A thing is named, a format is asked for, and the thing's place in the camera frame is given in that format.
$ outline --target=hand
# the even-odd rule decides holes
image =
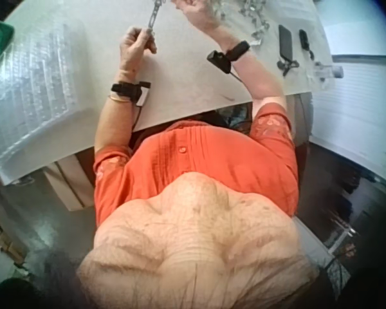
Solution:
[[[172,0],[172,2],[186,15],[193,26],[205,34],[209,34],[220,25],[213,14],[210,0]]]
[[[120,42],[120,72],[129,82],[136,79],[145,50],[157,53],[151,29],[130,27]]]

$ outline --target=wrist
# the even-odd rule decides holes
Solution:
[[[218,26],[217,28],[210,30],[207,35],[218,43],[223,53],[233,49],[240,43],[240,40],[231,34],[224,26]]]
[[[115,76],[115,82],[129,82],[131,84],[136,84],[136,72],[120,69]]]

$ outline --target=orange blouse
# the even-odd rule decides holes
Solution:
[[[146,138],[133,155],[128,147],[99,150],[93,168],[97,226],[125,202],[156,196],[188,172],[205,174],[238,192],[261,194],[289,216],[299,198],[290,122],[276,103],[259,110],[250,136],[182,120]]]

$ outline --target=black wrist strap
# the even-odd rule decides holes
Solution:
[[[142,95],[142,87],[140,84],[131,84],[129,82],[121,82],[113,84],[111,91],[117,93],[121,97],[128,97],[132,103],[137,103]]]
[[[226,52],[226,58],[230,61],[236,61],[242,57],[250,49],[249,43],[246,41],[241,41],[236,45],[232,50]]]
[[[232,50],[227,51],[226,55],[217,50],[212,51],[209,56],[207,56],[207,60],[226,74],[229,74],[232,70],[232,62],[242,57],[249,49],[249,43],[243,41]]]

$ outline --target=woman's left hand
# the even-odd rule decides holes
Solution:
[[[120,43],[120,70],[128,79],[136,79],[145,50],[157,53],[152,30],[131,27]]]

